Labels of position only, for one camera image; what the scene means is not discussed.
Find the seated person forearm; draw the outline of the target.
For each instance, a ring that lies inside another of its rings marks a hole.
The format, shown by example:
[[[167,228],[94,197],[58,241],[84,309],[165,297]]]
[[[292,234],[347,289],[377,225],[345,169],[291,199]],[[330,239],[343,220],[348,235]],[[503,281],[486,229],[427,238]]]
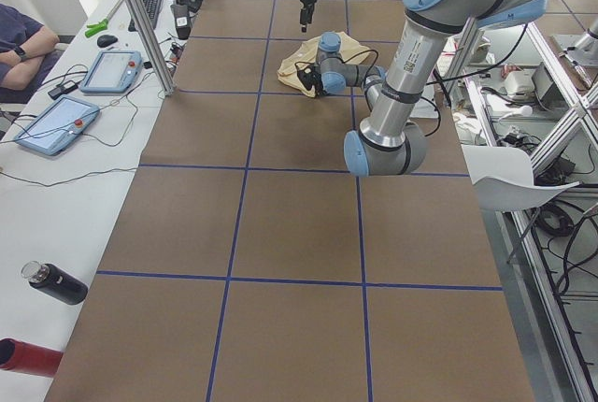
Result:
[[[2,52],[1,63],[9,70],[2,78],[1,86],[13,91],[24,90],[37,74],[44,57],[54,50],[58,42],[59,37],[50,28],[42,26],[21,45],[26,59],[14,50]]]

